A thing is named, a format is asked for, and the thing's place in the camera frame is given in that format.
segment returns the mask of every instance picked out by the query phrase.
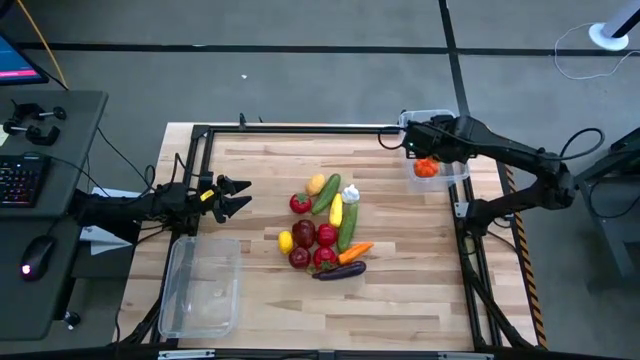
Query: yellow squash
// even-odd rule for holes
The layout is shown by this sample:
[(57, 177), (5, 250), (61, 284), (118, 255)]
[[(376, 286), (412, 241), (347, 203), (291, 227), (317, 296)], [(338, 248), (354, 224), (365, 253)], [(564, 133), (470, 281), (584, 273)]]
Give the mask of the yellow squash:
[(278, 234), (278, 247), (285, 255), (288, 255), (293, 250), (293, 236), (290, 231), (282, 231)]
[(306, 187), (307, 194), (309, 196), (318, 195), (322, 190), (322, 188), (324, 187), (324, 182), (325, 182), (324, 175), (322, 174), (313, 175), (311, 179), (309, 179), (309, 182), (307, 183), (307, 187)]
[(340, 193), (333, 197), (329, 211), (329, 224), (335, 227), (340, 227), (342, 224), (342, 195)]

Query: carrot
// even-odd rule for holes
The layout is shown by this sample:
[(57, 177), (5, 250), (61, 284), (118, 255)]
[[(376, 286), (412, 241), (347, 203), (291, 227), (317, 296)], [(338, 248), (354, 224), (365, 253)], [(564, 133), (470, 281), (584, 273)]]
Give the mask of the carrot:
[(341, 265), (348, 264), (353, 260), (355, 260), (358, 256), (366, 253), (372, 247), (373, 247), (372, 242), (355, 244), (352, 247), (350, 247), (347, 251), (343, 252), (338, 256), (338, 262)]

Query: wooden table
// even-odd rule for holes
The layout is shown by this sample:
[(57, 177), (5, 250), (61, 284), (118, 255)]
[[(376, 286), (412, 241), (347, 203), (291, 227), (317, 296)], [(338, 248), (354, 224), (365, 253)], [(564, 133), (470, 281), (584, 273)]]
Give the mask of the wooden table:
[[(169, 180), (175, 152), (186, 158), (193, 125), (168, 124), (157, 182)], [(397, 136), (383, 140), (394, 144)], [(409, 193), (403, 161), (371, 135), (216, 134), (210, 169), (253, 182), (240, 194), (253, 201), (230, 221), (220, 225), (209, 214), (199, 227), (200, 236), (242, 244), (238, 326), (224, 338), (181, 340), (180, 346), (472, 349), (448, 194)], [(502, 195), (493, 160), (469, 164), (477, 198)], [(278, 251), (278, 233), (302, 218), (289, 210), (289, 197), (315, 173), (339, 173), (342, 186), (354, 183), (361, 191), (354, 242), (375, 242), (363, 276), (315, 281), (292, 269)], [(327, 221), (326, 214), (306, 217), (316, 224)], [(509, 230), (491, 230), (512, 241)], [(496, 302), (523, 337), (537, 343), (517, 255), (491, 236), (484, 239)], [(169, 234), (162, 234), (136, 250), (119, 316), (123, 336), (158, 296), (168, 241)], [(478, 304), (488, 338), (486, 313), (479, 299)]]

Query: purple eggplant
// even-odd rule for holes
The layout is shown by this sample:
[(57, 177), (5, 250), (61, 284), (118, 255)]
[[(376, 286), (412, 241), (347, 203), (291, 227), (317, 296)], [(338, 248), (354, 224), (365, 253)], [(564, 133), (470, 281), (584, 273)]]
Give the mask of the purple eggplant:
[(313, 278), (321, 281), (340, 280), (358, 276), (365, 272), (365, 270), (367, 270), (367, 264), (365, 264), (364, 261), (355, 261), (351, 264), (343, 265), (333, 270), (313, 274)]

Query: orange vegetable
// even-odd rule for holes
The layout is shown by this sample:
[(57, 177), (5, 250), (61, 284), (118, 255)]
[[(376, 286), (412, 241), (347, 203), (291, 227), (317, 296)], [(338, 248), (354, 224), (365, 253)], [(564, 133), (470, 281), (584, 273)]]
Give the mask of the orange vegetable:
[(338, 256), (338, 262), (340, 265), (348, 264), (355, 260), (358, 256), (366, 253), (373, 247), (373, 243), (359, 243), (350, 247), (347, 251)]
[(438, 174), (439, 170), (440, 163), (431, 158), (418, 159), (413, 164), (413, 172), (418, 177), (433, 177)]

